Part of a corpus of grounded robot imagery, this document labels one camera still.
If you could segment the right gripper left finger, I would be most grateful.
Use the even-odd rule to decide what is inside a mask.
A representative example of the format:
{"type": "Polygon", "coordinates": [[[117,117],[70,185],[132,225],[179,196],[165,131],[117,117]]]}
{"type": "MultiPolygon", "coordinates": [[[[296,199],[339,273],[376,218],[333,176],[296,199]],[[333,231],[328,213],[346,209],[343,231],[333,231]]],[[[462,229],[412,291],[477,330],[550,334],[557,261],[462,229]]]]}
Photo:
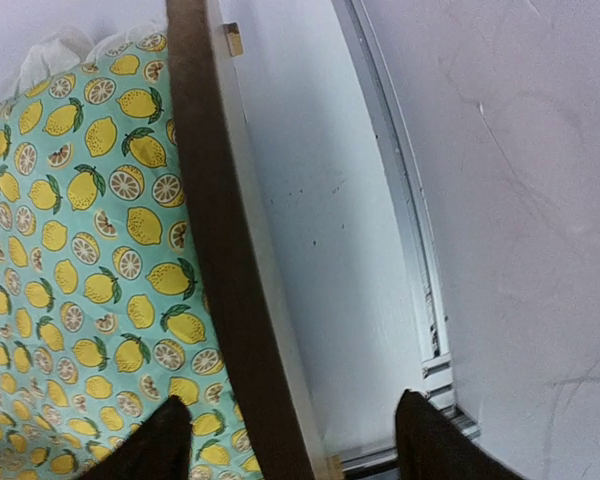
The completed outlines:
{"type": "Polygon", "coordinates": [[[191,413],[170,396],[123,444],[82,474],[84,480],[187,479],[191,413]]]}

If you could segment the lemon print bed cushion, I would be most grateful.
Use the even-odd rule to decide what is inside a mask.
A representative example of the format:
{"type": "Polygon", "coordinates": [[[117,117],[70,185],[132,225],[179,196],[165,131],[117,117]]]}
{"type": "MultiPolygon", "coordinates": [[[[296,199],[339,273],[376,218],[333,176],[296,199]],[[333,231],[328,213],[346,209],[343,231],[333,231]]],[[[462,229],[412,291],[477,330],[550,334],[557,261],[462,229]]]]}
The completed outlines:
{"type": "Polygon", "coordinates": [[[188,223],[163,31],[0,102],[0,479],[72,479],[168,397],[189,479],[258,479],[188,223]]]}

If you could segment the wooden pet bed frame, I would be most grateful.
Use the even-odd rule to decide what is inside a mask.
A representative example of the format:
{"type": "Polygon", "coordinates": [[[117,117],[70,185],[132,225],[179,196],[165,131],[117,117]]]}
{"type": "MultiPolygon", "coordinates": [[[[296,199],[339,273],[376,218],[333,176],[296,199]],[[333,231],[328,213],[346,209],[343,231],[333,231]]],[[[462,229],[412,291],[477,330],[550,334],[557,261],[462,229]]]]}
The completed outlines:
{"type": "Polygon", "coordinates": [[[304,377],[216,1],[166,5],[177,145],[205,293],[251,445],[268,479],[339,479],[304,377]]]}

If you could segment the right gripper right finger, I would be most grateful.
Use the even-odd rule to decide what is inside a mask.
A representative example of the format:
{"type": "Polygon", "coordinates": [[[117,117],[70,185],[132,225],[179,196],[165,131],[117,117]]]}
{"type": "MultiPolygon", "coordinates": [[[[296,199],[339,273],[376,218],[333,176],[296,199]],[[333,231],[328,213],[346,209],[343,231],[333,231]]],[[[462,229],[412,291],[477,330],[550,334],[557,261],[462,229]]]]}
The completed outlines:
{"type": "Polygon", "coordinates": [[[521,478],[471,442],[419,392],[406,390],[399,400],[395,442],[402,479],[521,478]]]}

